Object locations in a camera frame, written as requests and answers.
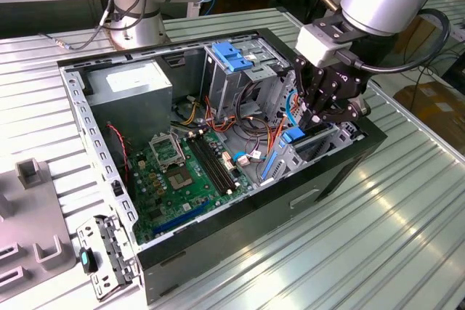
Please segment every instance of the cardboard box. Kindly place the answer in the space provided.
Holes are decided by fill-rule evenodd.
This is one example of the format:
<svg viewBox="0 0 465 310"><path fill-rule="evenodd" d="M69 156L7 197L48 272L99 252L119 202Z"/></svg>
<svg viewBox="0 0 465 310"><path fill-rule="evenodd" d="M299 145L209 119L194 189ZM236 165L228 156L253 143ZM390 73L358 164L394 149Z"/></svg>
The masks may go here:
<svg viewBox="0 0 465 310"><path fill-rule="evenodd" d="M400 90L394 98L411 106L415 86ZM412 113L460 153L465 154L465 97L439 82L418 85Z"/></svg>

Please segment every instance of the ram slot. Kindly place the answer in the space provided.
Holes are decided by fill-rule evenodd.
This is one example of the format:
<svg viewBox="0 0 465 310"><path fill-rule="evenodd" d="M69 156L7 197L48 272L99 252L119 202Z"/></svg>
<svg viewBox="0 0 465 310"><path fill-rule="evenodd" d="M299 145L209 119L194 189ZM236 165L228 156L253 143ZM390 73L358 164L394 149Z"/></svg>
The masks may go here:
<svg viewBox="0 0 465 310"><path fill-rule="evenodd" d="M210 146L202 138L189 139L188 144L206 175L221 195L226 195L228 190L236 189L226 168L218 161Z"/></svg>

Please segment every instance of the black latch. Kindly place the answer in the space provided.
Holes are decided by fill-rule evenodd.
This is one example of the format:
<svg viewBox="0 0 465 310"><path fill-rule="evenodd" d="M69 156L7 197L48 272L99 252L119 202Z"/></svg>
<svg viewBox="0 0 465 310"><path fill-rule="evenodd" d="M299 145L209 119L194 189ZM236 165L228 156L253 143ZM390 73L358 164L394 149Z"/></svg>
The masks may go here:
<svg viewBox="0 0 465 310"><path fill-rule="evenodd" d="M79 250L79 259L81 260L82 267L84 268L84 272L89 275L92 272L96 272L99 268L97 267L97 262L95 261L94 254L92 249L89 248L88 250L82 247Z"/></svg>

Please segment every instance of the yellow wire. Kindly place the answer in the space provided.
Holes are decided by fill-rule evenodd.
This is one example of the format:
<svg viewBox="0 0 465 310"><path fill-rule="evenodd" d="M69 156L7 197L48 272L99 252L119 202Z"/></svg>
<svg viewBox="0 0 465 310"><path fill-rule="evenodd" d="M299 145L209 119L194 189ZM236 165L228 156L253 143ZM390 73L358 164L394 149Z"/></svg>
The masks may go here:
<svg viewBox="0 0 465 310"><path fill-rule="evenodd" d="M192 123L192 122L194 121L195 109L197 109L197 103L194 103L194 104L193 104L192 112L191 112L191 114L190 114L189 119L187 119L186 121L182 122L181 125L189 125L190 123Z"/></svg>

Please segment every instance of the motherboard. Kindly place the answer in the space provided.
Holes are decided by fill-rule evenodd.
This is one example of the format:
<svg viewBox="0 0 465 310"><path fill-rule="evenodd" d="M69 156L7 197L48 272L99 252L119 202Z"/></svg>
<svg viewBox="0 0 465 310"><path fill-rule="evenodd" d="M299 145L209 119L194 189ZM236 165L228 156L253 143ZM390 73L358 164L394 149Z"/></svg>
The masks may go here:
<svg viewBox="0 0 465 310"><path fill-rule="evenodd" d="M253 190L214 131L169 134L129 156L137 243L185 224Z"/></svg>

